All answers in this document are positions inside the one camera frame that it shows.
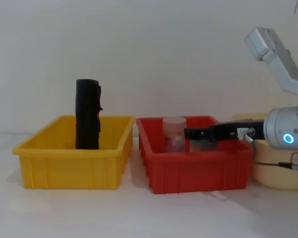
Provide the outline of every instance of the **white table surface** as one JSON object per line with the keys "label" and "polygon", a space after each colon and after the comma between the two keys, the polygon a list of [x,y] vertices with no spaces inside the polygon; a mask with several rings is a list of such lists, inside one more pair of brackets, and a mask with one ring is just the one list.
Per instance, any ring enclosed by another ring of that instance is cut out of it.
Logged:
{"label": "white table surface", "polygon": [[25,138],[0,135],[0,238],[298,238],[298,191],[154,195],[137,140],[118,190],[24,189],[11,149]]}

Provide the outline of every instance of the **blue indicator light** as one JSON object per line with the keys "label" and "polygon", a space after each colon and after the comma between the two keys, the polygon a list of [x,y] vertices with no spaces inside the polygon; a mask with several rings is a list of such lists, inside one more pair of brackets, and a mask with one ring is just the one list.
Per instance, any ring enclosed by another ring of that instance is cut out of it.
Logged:
{"label": "blue indicator light", "polygon": [[293,144],[295,141],[294,137],[288,133],[284,135],[283,139],[287,144]]}

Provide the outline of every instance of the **black cylinder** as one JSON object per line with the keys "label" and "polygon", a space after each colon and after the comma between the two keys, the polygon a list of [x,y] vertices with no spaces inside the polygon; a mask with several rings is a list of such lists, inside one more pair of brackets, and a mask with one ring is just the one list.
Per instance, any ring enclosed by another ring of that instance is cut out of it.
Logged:
{"label": "black cylinder", "polygon": [[101,88],[98,81],[78,79],[76,81],[76,149],[98,150]]}

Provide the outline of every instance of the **yellow plastic bin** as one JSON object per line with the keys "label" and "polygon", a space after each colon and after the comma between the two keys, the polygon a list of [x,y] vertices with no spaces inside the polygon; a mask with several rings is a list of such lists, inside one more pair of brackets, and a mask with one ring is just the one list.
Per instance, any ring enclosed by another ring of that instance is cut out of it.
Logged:
{"label": "yellow plastic bin", "polygon": [[13,149],[25,188],[117,189],[133,146],[134,117],[100,117],[99,150],[75,149],[75,116],[62,116]]}
{"label": "yellow plastic bin", "polygon": [[[238,114],[233,120],[264,119],[261,114]],[[298,156],[297,151],[275,150],[265,140],[257,140],[257,160],[265,163],[290,162]],[[263,185],[278,189],[298,189],[298,171],[273,166],[253,164],[252,177]]]}

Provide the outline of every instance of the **beige bin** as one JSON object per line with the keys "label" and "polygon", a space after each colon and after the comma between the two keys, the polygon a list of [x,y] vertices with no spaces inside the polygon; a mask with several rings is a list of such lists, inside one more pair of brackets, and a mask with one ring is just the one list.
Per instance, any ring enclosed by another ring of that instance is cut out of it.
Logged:
{"label": "beige bin", "polygon": [[[233,120],[264,119],[266,114],[238,114]],[[298,157],[297,151],[275,150],[266,141],[257,140],[257,160],[265,163],[290,162],[292,157]],[[253,179],[269,187],[278,189],[298,189],[298,171],[281,167],[253,164]]]}

